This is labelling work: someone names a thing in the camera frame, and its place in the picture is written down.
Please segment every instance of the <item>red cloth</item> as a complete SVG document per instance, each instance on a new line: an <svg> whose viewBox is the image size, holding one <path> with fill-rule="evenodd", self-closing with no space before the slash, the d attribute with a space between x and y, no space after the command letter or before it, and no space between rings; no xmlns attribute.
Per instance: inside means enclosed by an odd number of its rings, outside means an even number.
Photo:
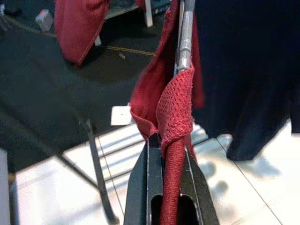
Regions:
<svg viewBox="0 0 300 225"><path fill-rule="evenodd" d="M99 35L110 0L56 0L54 24L65 59L81 65ZM145 10L143 0L136 0Z"/></svg>
<svg viewBox="0 0 300 225"><path fill-rule="evenodd" d="M145 139L154 133L162 138L165 158L163 204L160 224L177 224L184 147L190 144L192 102L204 104L196 23L193 27L192 66L173 78L178 36L179 0L172 0L156 55L143 71L131 99L131 113Z"/></svg>

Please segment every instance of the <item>red mesh fabric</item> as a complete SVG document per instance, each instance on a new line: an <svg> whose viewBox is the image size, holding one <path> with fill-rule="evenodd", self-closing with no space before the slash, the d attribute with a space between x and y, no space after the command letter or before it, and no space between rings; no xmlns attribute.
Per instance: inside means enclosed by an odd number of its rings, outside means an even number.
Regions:
<svg viewBox="0 0 300 225"><path fill-rule="evenodd" d="M65 59L81 65L99 35L110 0L56 0L55 31ZM144 0L136 0L145 10Z"/></svg>
<svg viewBox="0 0 300 225"><path fill-rule="evenodd" d="M131 99L131 113L143 137L147 139L157 132L162 137L165 177L161 225L175 225L177 222L184 147L195 157L189 135L192 131L192 102L196 107L204 104L196 23L192 39L194 66L173 78L178 16L179 0L172 0L171 9L165 14L156 55L135 85Z"/></svg>

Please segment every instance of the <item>tiled floor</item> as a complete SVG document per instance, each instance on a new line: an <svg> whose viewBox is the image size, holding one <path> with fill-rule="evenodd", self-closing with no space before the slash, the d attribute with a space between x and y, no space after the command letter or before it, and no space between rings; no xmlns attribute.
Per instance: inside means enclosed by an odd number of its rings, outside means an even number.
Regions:
<svg viewBox="0 0 300 225"><path fill-rule="evenodd" d="M287 125L253 162L226 159L229 135L197 144L199 167L210 187L221 225L294 225L300 201L300 137L291 137ZM195 127L192 142L206 137ZM96 138L105 179L133 168L143 148L135 125ZM95 179L88 143L70 149L65 156ZM123 224L129 173L107 181L114 212ZM17 174L20 225L105 225L98 192L56 158Z"/></svg>

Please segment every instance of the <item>cable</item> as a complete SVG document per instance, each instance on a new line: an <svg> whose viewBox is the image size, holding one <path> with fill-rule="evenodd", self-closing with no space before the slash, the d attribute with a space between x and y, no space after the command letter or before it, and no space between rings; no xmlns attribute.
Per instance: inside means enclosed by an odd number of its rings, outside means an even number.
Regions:
<svg viewBox="0 0 300 225"><path fill-rule="evenodd" d="M7 15L3 15L4 19L11 22L12 24L14 24L15 26L27 30L29 32L35 33L35 34L39 34L39 35L43 35L43 36L48 36L48 37L52 37L52 38L57 38L57 35L54 33L50 33L50 32L42 32L40 30L37 29L33 29L31 27L28 27L26 25L23 25L21 23L19 23L18 21L16 21L15 19L7 16ZM103 45L104 48L107 48L109 50L115 50L115 51L124 51L124 52L129 52L129 53L137 53L137 54L143 54L143 55L150 55L150 56L154 56L155 53L154 52L146 52L146 51L141 51L141 50L137 50L137 49L131 49L131 48L123 48L123 47L117 47L117 46L112 46L112 45Z"/></svg>
<svg viewBox="0 0 300 225"><path fill-rule="evenodd" d="M102 155L103 155L104 160L105 160L106 167L107 167L107 169L108 169L108 173L109 173L110 179L111 179L111 181L112 181L113 189L114 189L114 191L116 192L117 199L118 199L118 202L119 202L119 204L120 204L120 207L121 207L121 210L122 210L122 214L123 214L123 216L124 216L124 210L123 210L123 208L122 208L121 201L120 201L120 198L119 198L119 195L118 195L116 186L115 186L115 184L114 184L114 182L113 182L112 174L111 174L111 171L110 171L110 169L109 169L109 166L108 166L108 163L107 163L107 160L106 160L106 157L105 157L105 154L104 154L104 151L103 151L103 148L102 148L100 139L99 139L99 137L97 137L97 138L98 138L98 141L99 141L100 149L101 149L101 151L102 151Z"/></svg>

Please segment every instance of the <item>red fabric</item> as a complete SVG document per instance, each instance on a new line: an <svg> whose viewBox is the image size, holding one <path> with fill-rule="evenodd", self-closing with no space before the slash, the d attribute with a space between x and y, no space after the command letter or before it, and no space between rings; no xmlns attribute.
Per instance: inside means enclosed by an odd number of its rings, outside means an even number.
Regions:
<svg viewBox="0 0 300 225"><path fill-rule="evenodd" d="M143 0L136 0L143 10ZM81 65L99 35L110 0L56 0L55 31L65 59Z"/></svg>
<svg viewBox="0 0 300 225"><path fill-rule="evenodd" d="M192 102L196 107L204 104L196 23L192 39L193 66L173 78L178 17L179 0L172 0L171 8L165 14L156 55L143 71L131 99L131 113L143 137L147 139L157 132L162 137L165 177L161 225L177 224L184 147L195 157L190 143Z"/></svg>

